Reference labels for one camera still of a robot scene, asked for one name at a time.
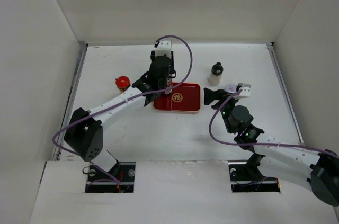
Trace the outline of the soy sauce glass bottle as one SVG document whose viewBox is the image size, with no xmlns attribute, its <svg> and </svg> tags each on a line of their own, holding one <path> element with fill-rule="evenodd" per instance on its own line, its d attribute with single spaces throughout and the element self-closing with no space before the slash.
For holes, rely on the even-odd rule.
<svg viewBox="0 0 339 224">
<path fill-rule="evenodd" d="M 169 75 L 169 78 L 167 79 L 166 90 L 163 92 L 163 95 L 169 96 L 172 93 L 171 89 L 172 86 L 173 86 L 173 77 L 172 75 Z"/>
</svg>

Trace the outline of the jar with white lid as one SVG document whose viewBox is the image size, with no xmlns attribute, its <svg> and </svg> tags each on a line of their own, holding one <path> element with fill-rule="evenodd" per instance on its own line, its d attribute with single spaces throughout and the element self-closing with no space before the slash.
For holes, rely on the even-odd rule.
<svg viewBox="0 0 339 224">
<path fill-rule="evenodd" d="M 234 94 L 237 92 L 237 85 L 233 83 L 229 83 L 225 86 L 224 91 L 230 94 Z"/>
</svg>

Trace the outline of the red lid sauce jar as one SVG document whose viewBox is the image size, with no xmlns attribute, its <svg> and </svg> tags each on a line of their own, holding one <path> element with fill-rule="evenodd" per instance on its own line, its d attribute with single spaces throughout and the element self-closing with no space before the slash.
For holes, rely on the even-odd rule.
<svg viewBox="0 0 339 224">
<path fill-rule="evenodd" d="M 115 85 L 117 89 L 123 93 L 131 86 L 131 82 L 127 76 L 119 76 L 115 79 Z"/>
</svg>

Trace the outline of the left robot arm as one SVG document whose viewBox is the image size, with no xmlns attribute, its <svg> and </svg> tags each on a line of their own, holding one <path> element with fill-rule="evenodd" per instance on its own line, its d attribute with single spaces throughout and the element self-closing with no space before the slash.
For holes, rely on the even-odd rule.
<svg viewBox="0 0 339 224">
<path fill-rule="evenodd" d="M 168 87 L 167 81 L 175 75 L 173 51 L 152 51 L 149 70 L 144 73 L 125 92 L 112 100 L 86 111 L 82 108 L 75 110 L 70 123 L 80 120 L 90 114 L 103 111 L 110 106 L 122 103 L 113 110 L 89 118 L 66 130 L 64 141 L 85 162 L 97 165 L 101 175 L 107 181 L 115 180 L 119 175 L 118 160 L 104 148 L 104 131 L 128 113 L 150 104 L 160 97 L 160 93 L 144 94 Z M 130 98 L 143 93 L 133 100 Z"/>
</svg>

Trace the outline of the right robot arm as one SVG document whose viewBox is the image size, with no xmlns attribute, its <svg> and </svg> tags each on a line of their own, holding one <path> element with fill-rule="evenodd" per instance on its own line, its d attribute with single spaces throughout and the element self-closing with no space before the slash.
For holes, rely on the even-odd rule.
<svg viewBox="0 0 339 224">
<path fill-rule="evenodd" d="M 248 87 L 239 86 L 234 93 L 208 88 L 203 92 L 204 104 L 221 114 L 227 132 L 235 134 L 234 142 L 229 145 L 252 153 L 245 167 L 249 178 L 283 179 L 309 190 L 328 205 L 338 206 L 338 155 L 335 152 L 287 144 L 253 125 L 249 110 L 238 104 L 240 99 L 249 96 Z"/>
</svg>

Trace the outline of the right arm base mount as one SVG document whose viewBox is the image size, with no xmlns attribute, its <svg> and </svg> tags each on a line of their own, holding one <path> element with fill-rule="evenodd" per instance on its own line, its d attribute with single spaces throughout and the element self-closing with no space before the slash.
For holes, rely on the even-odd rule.
<svg viewBox="0 0 339 224">
<path fill-rule="evenodd" d="M 252 154 L 247 160 L 237 160 L 228 163 L 231 190 L 233 193 L 280 193 L 280 184 L 277 178 L 263 176 L 258 166 L 263 157 Z"/>
</svg>

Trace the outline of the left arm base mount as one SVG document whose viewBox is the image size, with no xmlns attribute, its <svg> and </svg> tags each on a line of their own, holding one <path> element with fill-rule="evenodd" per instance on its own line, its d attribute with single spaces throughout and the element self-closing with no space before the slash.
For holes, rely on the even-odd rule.
<svg viewBox="0 0 339 224">
<path fill-rule="evenodd" d="M 134 192 L 135 162 L 120 162 L 109 171 L 109 175 L 93 164 L 84 167 L 82 173 L 86 175 L 85 193 Z"/>
</svg>

